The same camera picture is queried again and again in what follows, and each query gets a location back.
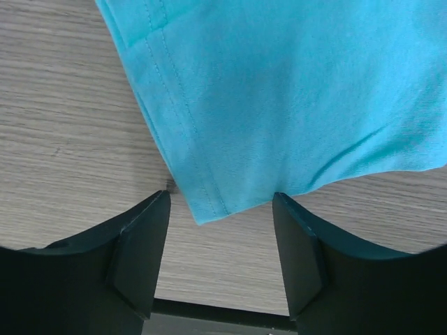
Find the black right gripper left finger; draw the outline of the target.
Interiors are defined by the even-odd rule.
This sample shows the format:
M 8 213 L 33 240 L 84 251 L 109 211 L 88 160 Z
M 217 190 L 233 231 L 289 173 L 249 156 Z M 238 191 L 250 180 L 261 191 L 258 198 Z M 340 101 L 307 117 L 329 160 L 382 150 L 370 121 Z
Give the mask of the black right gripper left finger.
M 2 334 L 140 334 L 170 216 L 159 191 L 45 248 L 1 249 Z

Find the turquoise t shirt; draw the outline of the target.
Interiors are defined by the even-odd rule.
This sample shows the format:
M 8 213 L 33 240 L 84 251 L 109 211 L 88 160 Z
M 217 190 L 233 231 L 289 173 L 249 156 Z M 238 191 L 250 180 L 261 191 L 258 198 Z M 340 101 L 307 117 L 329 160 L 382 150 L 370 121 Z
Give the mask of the turquoise t shirt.
M 98 1 L 195 221 L 446 164 L 445 1 Z

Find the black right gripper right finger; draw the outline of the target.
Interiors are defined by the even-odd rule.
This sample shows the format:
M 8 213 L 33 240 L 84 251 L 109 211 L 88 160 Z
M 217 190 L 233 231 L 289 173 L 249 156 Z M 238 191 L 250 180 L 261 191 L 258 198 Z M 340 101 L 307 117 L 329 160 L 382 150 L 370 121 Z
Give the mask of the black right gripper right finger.
M 446 247 L 417 254 L 359 238 L 289 196 L 272 201 L 299 334 L 445 334 Z

